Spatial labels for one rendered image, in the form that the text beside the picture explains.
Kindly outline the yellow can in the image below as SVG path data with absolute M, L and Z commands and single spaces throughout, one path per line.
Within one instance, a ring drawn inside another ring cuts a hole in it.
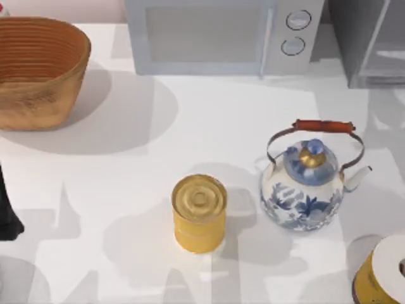
M 192 174 L 177 182 L 171 194 L 177 243 L 192 253 L 208 253 L 225 235 L 227 190 L 217 179 Z

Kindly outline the pale microwave oven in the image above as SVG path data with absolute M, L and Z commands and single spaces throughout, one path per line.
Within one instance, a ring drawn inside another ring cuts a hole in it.
M 256 75 L 259 77 L 269 7 L 273 8 L 267 75 L 306 71 L 325 0 L 125 0 L 125 13 L 140 75 Z M 291 30 L 286 17 L 306 10 L 311 23 Z M 284 40 L 302 38 L 297 56 Z

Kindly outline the brown woven basket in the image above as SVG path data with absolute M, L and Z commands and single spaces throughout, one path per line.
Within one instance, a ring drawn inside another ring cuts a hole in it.
M 46 130 L 65 122 L 90 53 L 88 36 L 68 22 L 1 17 L 0 130 Z

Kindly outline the blue and white teapot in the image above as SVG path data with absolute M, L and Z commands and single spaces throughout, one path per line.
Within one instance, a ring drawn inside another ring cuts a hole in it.
M 344 164 L 320 139 L 294 143 L 273 156 L 260 181 L 260 196 L 266 214 L 276 224 L 297 232 L 309 232 L 328 225 L 336 216 L 345 193 L 353 192 L 372 171 L 359 169 L 347 178 L 345 171 L 357 165 L 365 150 Z

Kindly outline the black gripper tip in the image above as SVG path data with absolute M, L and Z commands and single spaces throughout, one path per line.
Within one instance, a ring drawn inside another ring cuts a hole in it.
M 9 201 L 2 166 L 0 165 L 0 241 L 14 241 L 25 227 Z

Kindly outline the round microwave knob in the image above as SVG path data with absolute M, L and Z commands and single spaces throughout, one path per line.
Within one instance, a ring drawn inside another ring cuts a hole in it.
M 302 38 L 294 37 L 283 41 L 281 51 L 286 56 L 297 56 L 304 51 L 305 47 L 306 43 Z
M 289 13 L 286 17 L 286 25 L 291 30 L 303 30 L 311 23 L 311 14 L 306 10 Z

